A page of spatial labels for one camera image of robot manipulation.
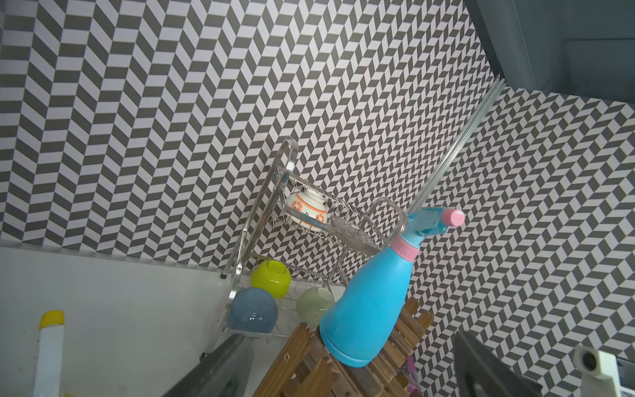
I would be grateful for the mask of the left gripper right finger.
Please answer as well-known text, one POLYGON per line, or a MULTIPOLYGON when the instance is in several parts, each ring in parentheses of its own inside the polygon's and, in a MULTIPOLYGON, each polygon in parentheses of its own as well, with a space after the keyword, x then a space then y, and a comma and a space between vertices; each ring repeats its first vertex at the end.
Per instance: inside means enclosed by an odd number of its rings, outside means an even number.
POLYGON ((454 372, 459 396, 542 396, 542 386, 513 372, 475 334, 453 335, 454 372))

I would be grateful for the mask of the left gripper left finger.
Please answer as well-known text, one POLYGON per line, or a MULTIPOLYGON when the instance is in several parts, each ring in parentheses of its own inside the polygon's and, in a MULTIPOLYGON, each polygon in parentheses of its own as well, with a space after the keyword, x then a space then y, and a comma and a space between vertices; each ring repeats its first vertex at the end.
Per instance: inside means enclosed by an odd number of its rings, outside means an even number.
POLYGON ((164 396, 244 396, 253 358, 251 340, 231 335, 164 396))

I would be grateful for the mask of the wooden slatted shelf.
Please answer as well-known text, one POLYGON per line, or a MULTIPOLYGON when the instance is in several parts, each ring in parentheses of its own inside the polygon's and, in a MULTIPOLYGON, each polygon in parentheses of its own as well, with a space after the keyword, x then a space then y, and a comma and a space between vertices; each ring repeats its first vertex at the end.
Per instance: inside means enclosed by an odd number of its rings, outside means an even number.
POLYGON ((419 312, 412 298, 379 355, 364 367, 339 362, 318 331, 300 324, 266 372, 254 396, 408 396, 402 367, 433 325, 429 312, 419 312))

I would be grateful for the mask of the blue spray bottle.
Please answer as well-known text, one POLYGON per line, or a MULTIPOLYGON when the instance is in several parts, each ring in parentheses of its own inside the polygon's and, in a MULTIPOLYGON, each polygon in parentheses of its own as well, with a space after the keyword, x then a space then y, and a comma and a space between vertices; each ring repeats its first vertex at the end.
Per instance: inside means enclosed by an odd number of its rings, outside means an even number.
POLYGON ((422 208, 408 216, 405 230, 389 246, 357 271, 319 324, 322 343, 336 360, 359 368, 378 356, 405 304, 423 240, 458 228, 465 220, 465 213, 456 208, 422 208))

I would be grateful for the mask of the yellow spray bottle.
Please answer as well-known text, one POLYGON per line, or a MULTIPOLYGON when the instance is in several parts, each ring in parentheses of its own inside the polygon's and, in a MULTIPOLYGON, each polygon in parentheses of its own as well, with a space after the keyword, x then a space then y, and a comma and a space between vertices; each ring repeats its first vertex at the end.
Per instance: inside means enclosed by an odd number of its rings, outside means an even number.
POLYGON ((39 347, 34 397, 63 396, 62 364, 64 348, 64 312, 54 310, 44 313, 39 324, 39 347))

